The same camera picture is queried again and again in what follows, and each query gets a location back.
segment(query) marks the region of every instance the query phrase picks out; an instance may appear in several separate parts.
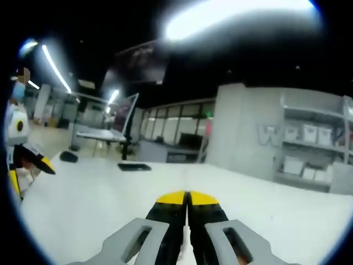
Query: computer screen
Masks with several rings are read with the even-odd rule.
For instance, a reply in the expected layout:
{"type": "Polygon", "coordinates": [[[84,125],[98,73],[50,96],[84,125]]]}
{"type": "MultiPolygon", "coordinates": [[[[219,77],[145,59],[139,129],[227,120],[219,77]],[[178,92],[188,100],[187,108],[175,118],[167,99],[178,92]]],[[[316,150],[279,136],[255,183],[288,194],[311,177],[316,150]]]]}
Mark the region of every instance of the computer screen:
{"type": "Polygon", "coordinates": [[[112,130],[116,130],[125,135],[127,123],[132,119],[132,111],[136,105],[138,94],[118,100],[117,105],[111,106],[110,114],[115,117],[111,126],[112,130]]]}

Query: phone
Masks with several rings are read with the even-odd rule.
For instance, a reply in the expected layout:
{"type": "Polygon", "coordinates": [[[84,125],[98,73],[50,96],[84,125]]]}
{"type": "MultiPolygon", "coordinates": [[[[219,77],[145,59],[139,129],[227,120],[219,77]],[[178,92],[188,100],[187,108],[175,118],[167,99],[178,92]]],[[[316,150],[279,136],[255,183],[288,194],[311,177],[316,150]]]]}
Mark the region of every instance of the phone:
{"type": "Polygon", "coordinates": [[[118,163],[117,166],[119,169],[122,171],[150,171],[151,167],[146,165],[146,164],[123,164],[123,163],[118,163]]]}

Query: white table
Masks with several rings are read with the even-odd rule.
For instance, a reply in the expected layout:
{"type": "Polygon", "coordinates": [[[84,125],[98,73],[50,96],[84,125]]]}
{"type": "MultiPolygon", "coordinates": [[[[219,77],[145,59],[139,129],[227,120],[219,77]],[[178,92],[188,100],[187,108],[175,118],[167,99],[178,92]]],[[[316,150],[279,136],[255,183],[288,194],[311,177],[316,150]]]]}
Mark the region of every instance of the white table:
{"type": "Polygon", "coordinates": [[[148,163],[149,172],[122,172],[115,162],[51,161],[22,202],[24,221],[57,264],[85,261],[133,218],[144,218],[158,197],[177,190],[213,195],[271,243],[288,263],[318,264],[335,246],[353,212],[353,197],[301,190],[209,165],[148,163]]]}
{"type": "Polygon", "coordinates": [[[123,136],[123,134],[118,131],[113,132],[111,130],[95,129],[95,128],[89,128],[88,132],[78,131],[76,132],[76,136],[97,140],[94,145],[93,156],[95,155],[95,150],[97,149],[98,140],[106,141],[106,142],[125,142],[126,141],[126,138],[123,136]]]}

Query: black ceiling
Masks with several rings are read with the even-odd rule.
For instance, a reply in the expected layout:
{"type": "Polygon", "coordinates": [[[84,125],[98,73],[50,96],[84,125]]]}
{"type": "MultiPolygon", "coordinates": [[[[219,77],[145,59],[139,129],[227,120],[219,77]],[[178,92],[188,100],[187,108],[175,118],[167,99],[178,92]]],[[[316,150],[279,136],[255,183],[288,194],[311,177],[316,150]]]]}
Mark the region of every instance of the black ceiling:
{"type": "MultiPolygon", "coordinates": [[[[27,28],[26,34],[40,41],[54,40],[70,72],[76,78],[93,81],[96,85],[96,89],[91,90],[76,83],[75,89],[102,96],[99,88],[114,62],[114,55],[160,38],[168,15],[190,2],[196,1],[139,1],[109,11],[107,7],[100,16],[79,18],[76,14],[73,19],[69,14],[61,14],[60,19],[42,18],[42,23],[29,19],[31,27],[27,28]]],[[[282,35],[275,43],[239,44],[232,38],[225,38],[234,30],[229,25],[223,31],[196,40],[187,49],[173,47],[163,85],[125,83],[125,92],[141,93],[139,106],[143,108],[214,97],[219,84],[230,82],[353,94],[350,38],[353,23],[346,14],[349,11],[342,8],[339,1],[314,2],[324,18],[324,39],[303,40],[282,35]]],[[[48,82],[33,63],[33,56],[27,56],[22,63],[31,69],[34,81],[48,82]]]]}

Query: white tabletop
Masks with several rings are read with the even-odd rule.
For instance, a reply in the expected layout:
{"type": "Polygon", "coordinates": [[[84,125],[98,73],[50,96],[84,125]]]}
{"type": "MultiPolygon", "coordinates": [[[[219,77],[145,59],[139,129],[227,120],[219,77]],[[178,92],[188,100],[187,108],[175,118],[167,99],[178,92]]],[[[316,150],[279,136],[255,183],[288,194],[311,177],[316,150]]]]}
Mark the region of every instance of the white tabletop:
{"type": "Polygon", "coordinates": [[[353,212],[353,197],[301,190],[209,165],[148,163],[149,172],[122,172],[116,162],[79,158],[51,163],[22,202],[25,222],[58,264],[85,261],[103,241],[144,218],[158,197],[197,190],[216,197],[230,220],[238,219],[271,243],[288,263],[318,264],[337,243],[353,212]]]}
{"type": "Polygon", "coordinates": [[[77,137],[97,139],[103,141],[123,142],[126,138],[122,134],[113,133],[111,130],[89,128],[89,132],[76,132],[77,137]]]}

